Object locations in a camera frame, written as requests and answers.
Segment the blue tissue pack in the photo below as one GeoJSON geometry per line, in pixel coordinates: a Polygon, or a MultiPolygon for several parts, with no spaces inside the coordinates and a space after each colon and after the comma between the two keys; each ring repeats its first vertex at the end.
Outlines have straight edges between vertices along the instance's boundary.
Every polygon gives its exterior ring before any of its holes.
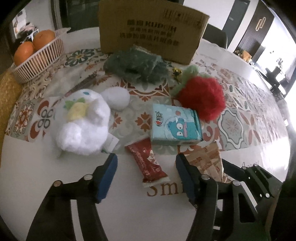
{"type": "Polygon", "coordinates": [[[203,141],[197,112],[180,106],[152,105],[151,141],[156,145],[195,145],[203,141]]]}

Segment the orange fruit front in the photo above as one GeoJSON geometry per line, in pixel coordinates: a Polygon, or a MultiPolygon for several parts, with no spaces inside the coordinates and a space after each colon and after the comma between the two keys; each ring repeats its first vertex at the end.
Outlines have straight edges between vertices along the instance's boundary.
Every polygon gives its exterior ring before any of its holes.
{"type": "Polygon", "coordinates": [[[23,42],[21,45],[19,45],[14,55],[15,66],[19,66],[23,62],[25,62],[29,57],[31,57],[34,54],[34,51],[34,45],[30,41],[23,42]]]}

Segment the orange fruit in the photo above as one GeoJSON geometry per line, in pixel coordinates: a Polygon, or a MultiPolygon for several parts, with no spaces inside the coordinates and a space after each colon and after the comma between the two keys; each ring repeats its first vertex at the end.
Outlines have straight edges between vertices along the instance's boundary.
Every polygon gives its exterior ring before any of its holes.
{"type": "Polygon", "coordinates": [[[49,44],[55,39],[55,32],[52,30],[43,30],[37,33],[33,39],[34,49],[36,51],[42,49],[45,45],[49,44]]]}
{"type": "Polygon", "coordinates": [[[23,42],[21,45],[19,45],[14,55],[15,66],[19,66],[23,62],[25,62],[29,57],[31,57],[34,54],[34,51],[34,45],[30,41],[23,42]]]}

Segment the orange fruit back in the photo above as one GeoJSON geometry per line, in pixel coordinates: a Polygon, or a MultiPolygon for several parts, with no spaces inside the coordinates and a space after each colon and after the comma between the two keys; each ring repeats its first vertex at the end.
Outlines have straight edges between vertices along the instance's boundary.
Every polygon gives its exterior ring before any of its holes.
{"type": "Polygon", "coordinates": [[[37,33],[33,39],[34,49],[36,51],[42,49],[45,45],[49,44],[55,39],[55,32],[52,30],[43,30],[37,33]]]}

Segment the red snack packet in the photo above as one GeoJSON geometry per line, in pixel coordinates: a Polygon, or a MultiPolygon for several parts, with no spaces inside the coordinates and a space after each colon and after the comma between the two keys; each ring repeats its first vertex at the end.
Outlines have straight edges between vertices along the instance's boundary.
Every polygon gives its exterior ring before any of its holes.
{"type": "Polygon", "coordinates": [[[125,149],[133,155],[143,175],[142,184],[145,188],[170,181],[169,176],[156,160],[148,136],[142,136],[135,142],[128,143],[125,145],[125,149]]]}

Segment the dark green fuzzy cloth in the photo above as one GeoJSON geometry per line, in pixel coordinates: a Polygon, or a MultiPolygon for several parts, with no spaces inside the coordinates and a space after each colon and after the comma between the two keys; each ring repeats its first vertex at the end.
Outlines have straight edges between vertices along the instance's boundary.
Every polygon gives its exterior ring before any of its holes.
{"type": "Polygon", "coordinates": [[[111,54],[103,68],[130,83],[156,84],[169,76],[167,64],[162,57],[140,46],[111,54]]]}

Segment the brown biscuit packet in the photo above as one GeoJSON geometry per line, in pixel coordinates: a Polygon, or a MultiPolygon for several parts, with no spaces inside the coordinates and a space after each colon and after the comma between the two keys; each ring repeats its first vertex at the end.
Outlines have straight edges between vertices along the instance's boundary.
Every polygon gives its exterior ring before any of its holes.
{"type": "Polygon", "coordinates": [[[231,182],[224,173],[222,159],[216,142],[191,152],[186,158],[189,164],[197,167],[201,174],[206,174],[217,182],[231,182]]]}

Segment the red plush strawberry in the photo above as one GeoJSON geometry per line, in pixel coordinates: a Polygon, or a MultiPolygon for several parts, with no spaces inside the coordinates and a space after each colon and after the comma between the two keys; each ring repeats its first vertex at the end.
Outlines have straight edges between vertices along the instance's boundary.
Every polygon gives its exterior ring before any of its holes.
{"type": "Polygon", "coordinates": [[[196,65],[183,70],[174,67],[172,73],[177,85],[171,90],[171,96],[182,107],[196,111],[202,121],[213,121],[224,111],[223,88],[214,77],[199,73],[196,65]]]}

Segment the white plastic fruit basket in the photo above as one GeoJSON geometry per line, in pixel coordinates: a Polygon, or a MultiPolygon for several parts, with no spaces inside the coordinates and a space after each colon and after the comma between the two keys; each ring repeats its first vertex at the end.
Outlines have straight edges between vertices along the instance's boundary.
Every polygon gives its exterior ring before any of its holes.
{"type": "Polygon", "coordinates": [[[16,81],[20,84],[27,83],[57,62],[65,53],[64,38],[70,30],[71,28],[55,30],[56,37],[54,40],[35,52],[19,66],[13,63],[10,69],[16,81]]]}

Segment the brown cardboard box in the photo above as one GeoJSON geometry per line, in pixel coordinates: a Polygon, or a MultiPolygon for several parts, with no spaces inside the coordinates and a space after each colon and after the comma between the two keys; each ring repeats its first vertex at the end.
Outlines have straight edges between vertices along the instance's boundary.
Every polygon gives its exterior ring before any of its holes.
{"type": "Polygon", "coordinates": [[[209,16],[170,1],[100,1],[100,47],[104,53],[136,45],[179,64],[190,64],[209,16]]]}

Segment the dark chair right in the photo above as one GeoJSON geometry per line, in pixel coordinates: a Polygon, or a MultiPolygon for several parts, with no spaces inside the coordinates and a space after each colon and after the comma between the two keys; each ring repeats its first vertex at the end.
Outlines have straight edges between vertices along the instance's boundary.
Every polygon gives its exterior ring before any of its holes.
{"type": "Polygon", "coordinates": [[[227,49],[228,38],[226,33],[213,25],[207,24],[202,38],[221,48],[227,49]]]}

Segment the woven straw box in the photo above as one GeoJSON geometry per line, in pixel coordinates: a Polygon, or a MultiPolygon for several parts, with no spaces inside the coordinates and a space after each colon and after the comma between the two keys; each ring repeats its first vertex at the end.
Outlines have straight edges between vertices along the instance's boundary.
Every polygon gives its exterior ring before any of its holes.
{"type": "Polygon", "coordinates": [[[13,73],[6,70],[1,74],[1,88],[0,88],[0,118],[1,118],[1,150],[4,142],[6,127],[8,125],[11,112],[13,111],[15,102],[18,100],[22,86],[17,83],[13,73]]]}

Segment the patterned table runner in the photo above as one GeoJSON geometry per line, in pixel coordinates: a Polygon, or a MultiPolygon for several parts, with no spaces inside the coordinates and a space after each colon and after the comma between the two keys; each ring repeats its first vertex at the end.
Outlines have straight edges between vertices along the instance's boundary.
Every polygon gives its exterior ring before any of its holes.
{"type": "MultiPolygon", "coordinates": [[[[24,85],[13,107],[6,135],[27,142],[43,138],[50,130],[58,98],[87,77],[89,88],[101,92],[120,86],[130,93],[124,111],[114,111],[110,132],[121,141],[148,134],[153,103],[177,105],[171,97],[173,78],[158,85],[130,84],[104,72],[107,55],[99,49],[81,49],[62,57],[40,77],[24,85]]],[[[194,55],[192,65],[201,75],[221,84],[226,108],[217,119],[203,124],[203,145],[216,141],[223,151],[277,143],[288,137],[280,110],[255,70],[218,47],[194,55]]]]}

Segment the white plush toy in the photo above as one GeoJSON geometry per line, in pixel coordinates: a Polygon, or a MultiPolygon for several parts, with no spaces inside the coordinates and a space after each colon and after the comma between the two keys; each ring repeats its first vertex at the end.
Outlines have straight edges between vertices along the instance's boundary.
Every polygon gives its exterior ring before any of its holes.
{"type": "Polygon", "coordinates": [[[100,93],[91,89],[72,93],[55,109],[44,139],[48,150],[57,157],[62,152],[83,156],[100,153],[107,141],[111,111],[122,111],[129,102],[129,92],[118,86],[100,93]]]}

